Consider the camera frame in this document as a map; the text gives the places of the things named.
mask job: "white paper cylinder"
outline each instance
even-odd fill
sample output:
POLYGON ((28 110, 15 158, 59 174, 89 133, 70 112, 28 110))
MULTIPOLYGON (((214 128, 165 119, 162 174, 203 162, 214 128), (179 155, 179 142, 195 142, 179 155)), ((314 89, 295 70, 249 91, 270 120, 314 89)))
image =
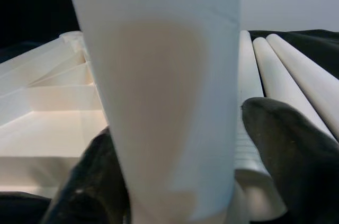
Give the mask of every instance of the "white paper cylinder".
POLYGON ((234 187, 238 0, 73 0, 132 200, 155 223, 234 187))
POLYGON ((251 97, 263 97, 260 75, 248 31, 240 32, 238 67, 238 134, 235 148, 236 180, 246 196, 252 221, 268 221, 283 215, 286 207, 242 121, 241 105, 251 97))
POLYGON ((269 35, 267 41, 338 139, 339 80, 278 35, 269 35))
POLYGON ((318 129, 333 138, 268 42, 264 38, 257 38, 253 41, 253 47, 267 97, 295 107, 318 129))

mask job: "white cylinder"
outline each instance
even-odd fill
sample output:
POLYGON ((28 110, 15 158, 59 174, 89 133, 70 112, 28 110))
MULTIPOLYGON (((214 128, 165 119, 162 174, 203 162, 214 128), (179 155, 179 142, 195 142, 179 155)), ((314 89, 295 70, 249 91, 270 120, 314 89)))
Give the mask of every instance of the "white cylinder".
POLYGON ((73 2, 132 214, 189 223, 224 211, 234 187, 238 0, 73 2))
POLYGON ((290 104, 319 130, 333 138, 268 42, 264 38, 256 38, 253 47, 267 97, 290 104))
POLYGON ((240 32, 238 70, 239 114, 235 148, 236 180, 244 190, 251 220, 268 221, 283 215, 286 212, 286 206, 242 121, 240 108, 242 103, 251 97, 264 96, 248 31, 240 32))
POLYGON ((267 41, 339 139, 339 80, 278 35, 269 35, 267 41))

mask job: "white paper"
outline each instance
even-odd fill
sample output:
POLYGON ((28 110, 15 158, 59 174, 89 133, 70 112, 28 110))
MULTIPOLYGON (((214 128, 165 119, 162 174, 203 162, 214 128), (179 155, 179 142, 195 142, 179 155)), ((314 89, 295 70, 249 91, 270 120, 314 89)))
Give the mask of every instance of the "white paper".
POLYGON ((26 87, 73 55, 68 44, 56 46, 0 77, 0 96, 26 87))
POLYGON ((89 140, 96 136, 84 133, 88 124, 81 121, 87 113, 97 117, 92 123, 96 133, 105 128, 101 110, 31 112, 7 123, 0 129, 0 156, 79 157, 89 140))
POLYGON ((268 175, 259 152, 247 134, 242 121, 241 104, 248 98, 264 96, 251 36, 248 31, 240 32, 239 43, 238 134, 235 148, 235 169, 249 169, 268 175))
POLYGON ((339 138, 339 80, 276 34, 269 35, 267 40, 331 132, 339 138))
POLYGON ((238 0, 73 2, 132 210, 140 201, 178 223, 224 211, 234 187, 238 0))
POLYGON ((5 61, 0 64, 0 76, 8 73, 9 71, 20 67, 21 65, 26 64, 27 62, 39 57, 41 54, 46 53, 50 50, 53 50, 56 47, 63 46, 62 39, 55 39, 44 45, 41 45, 37 48, 34 48, 26 53, 23 53, 19 56, 16 56, 8 61, 5 61))
POLYGON ((318 129, 333 138, 269 43, 264 38, 257 38, 253 46, 267 97, 295 107, 318 129))
POLYGON ((83 63, 54 76, 36 81, 28 87, 88 85, 92 82, 90 69, 87 63, 83 63))
POLYGON ((0 126, 32 111, 25 91, 17 90, 0 97, 0 126))
POLYGON ((102 110, 94 85, 33 87, 25 91, 34 111, 102 110))
POLYGON ((31 84, 28 85, 28 87, 32 84, 35 84, 37 82, 40 82, 44 79, 54 77, 56 75, 59 75, 60 73, 66 72, 78 65, 84 64, 86 60, 84 59, 84 52, 80 51, 72 55, 70 58, 66 59, 65 61, 62 61, 58 65, 55 65, 55 67, 48 72, 47 74, 43 75, 42 77, 39 77, 37 80, 32 82, 31 84))

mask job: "white rod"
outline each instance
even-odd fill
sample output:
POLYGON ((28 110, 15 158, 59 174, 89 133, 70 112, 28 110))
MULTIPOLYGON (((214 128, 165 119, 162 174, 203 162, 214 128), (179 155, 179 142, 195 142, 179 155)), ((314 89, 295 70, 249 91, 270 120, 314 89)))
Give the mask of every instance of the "white rod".
POLYGON ((251 97, 263 97, 260 75, 255 60, 251 36, 240 32, 238 67, 238 130, 235 148, 235 169, 249 169, 268 175, 255 145, 249 138, 242 120, 241 105, 251 97))
POLYGON ((253 47, 267 97, 295 107, 318 129, 333 138, 269 43, 264 38, 257 38, 253 41, 253 47))
POLYGON ((339 80, 278 35, 269 35, 267 41, 338 139, 339 80))
POLYGON ((244 190, 252 221, 268 221, 283 215, 286 206, 279 196, 242 121, 241 104, 263 97, 260 75, 248 31, 240 32, 238 67, 238 134, 235 148, 236 179, 244 190))
POLYGON ((238 0, 73 1, 133 221, 137 207, 161 224, 225 211, 234 188, 238 0))

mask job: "rolled paper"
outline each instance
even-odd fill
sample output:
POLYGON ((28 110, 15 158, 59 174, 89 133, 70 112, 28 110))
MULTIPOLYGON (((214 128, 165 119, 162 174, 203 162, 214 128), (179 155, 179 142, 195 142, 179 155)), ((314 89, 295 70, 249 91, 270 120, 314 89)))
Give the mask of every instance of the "rolled paper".
POLYGON ((130 205, 109 128, 82 154, 52 199, 41 224, 130 223, 130 205))
POLYGON ((73 2, 132 221, 193 223, 226 211, 234 190, 238 0, 73 2))
POLYGON ((267 41, 338 139, 339 80, 278 35, 269 35, 267 41))
POLYGON ((253 47, 267 97, 290 104, 335 140, 268 42, 257 38, 253 47))
POLYGON ((246 99, 264 96, 248 31, 240 32, 238 82, 236 180, 244 190, 250 219, 252 221, 272 220, 284 214, 286 207, 260 159, 258 150, 245 130, 240 108, 246 99))

